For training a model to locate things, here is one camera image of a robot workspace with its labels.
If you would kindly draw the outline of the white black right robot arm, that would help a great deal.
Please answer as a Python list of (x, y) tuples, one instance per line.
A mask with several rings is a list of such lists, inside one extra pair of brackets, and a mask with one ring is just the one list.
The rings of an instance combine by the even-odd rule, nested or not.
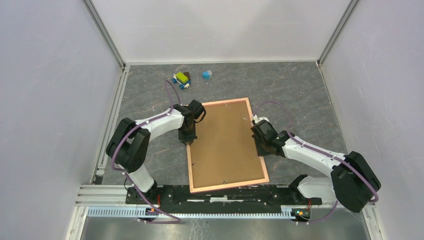
[(300, 175), (291, 184), (289, 199), (302, 204), (307, 199), (338, 202), (359, 213), (367, 204), (379, 200), (381, 183), (365, 158), (356, 151), (340, 153), (326, 150), (289, 131), (277, 132), (267, 118), (252, 121), (251, 130), (259, 156), (280, 156), (305, 164), (324, 177)]

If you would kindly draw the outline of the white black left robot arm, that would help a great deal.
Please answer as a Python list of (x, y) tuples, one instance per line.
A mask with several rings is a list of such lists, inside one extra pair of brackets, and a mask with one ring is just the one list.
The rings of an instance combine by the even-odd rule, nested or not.
[(157, 198), (156, 181), (145, 167), (150, 141), (173, 131), (178, 131), (178, 140), (190, 145), (197, 139), (196, 124), (206, 116), (205, 107), (197, 100), (188, 105), (174, 104), (166, 111), (141, 120), (122, 119), (114, 131), (105, 153), (111, 158), (113, 170), (121, 172), (130, 180), (138, 197), (145, 204)]

